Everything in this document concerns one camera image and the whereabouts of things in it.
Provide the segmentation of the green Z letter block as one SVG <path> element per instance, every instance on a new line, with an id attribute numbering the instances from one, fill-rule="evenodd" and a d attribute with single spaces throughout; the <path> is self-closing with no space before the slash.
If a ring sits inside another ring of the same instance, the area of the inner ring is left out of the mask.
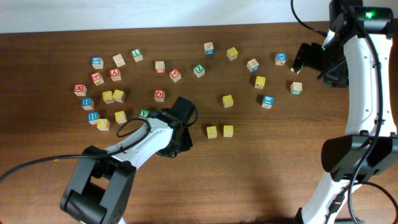
<path id="1" fill-rule="evenodd" d="M 200 78 L 205 74 L 205 68 L 203 65 L 199 64 L 193 68 L 193 72 L 198 78 Z"/>

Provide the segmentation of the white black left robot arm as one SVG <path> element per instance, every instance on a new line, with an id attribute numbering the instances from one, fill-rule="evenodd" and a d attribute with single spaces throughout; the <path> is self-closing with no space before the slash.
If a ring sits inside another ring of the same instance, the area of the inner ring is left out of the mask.
<path id="1" fill-rule="evenodd" d="M 192 146 L 190 118 L 195 105 L 178 97 L 171 108 L 149 113 L 121 142 L 87 147 L 61 197 L 60 209 L 81 223 L 124 223 L 136 171 L 154 154 L 175 157 Z"/>

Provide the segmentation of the yellow S letter block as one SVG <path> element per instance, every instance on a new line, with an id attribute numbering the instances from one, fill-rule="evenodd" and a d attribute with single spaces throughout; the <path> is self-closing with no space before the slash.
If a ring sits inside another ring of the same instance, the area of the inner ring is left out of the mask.
<path id="1" fill-rule="evenodd" d="M 208 139 L 216 138 L 218 135 L 216 126 L 208 126 L 206 128 L 206 133 L 207 133 Z"/>

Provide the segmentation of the yellow E letter block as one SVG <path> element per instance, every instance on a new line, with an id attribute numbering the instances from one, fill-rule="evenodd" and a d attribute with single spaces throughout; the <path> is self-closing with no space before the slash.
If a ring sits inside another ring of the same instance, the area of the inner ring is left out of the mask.
<path id="1" fill-rule="evenodd" d="M 225 108 L 232 107 L 234 104 L 232 95 L 225 95 L 222 97 L 223 106 Z"/>

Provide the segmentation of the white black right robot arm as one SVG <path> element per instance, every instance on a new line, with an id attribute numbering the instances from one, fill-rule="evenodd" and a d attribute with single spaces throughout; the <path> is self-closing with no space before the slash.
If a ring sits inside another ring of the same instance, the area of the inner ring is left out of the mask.
<path id="1" fill-rule="evenodd" d="M 342 137 L 322 147 L 323 175 L 310 201 L 295 216 L 299 224 L 334 223 L 353 192 L 397 162 L 397 127 L 389 91 L 394 17 L 387 7 L 334 0 L 322 44 L 302 44 L 292 65 L 319 72 L 324 85 L 348 88 L 349 115 Z"/>

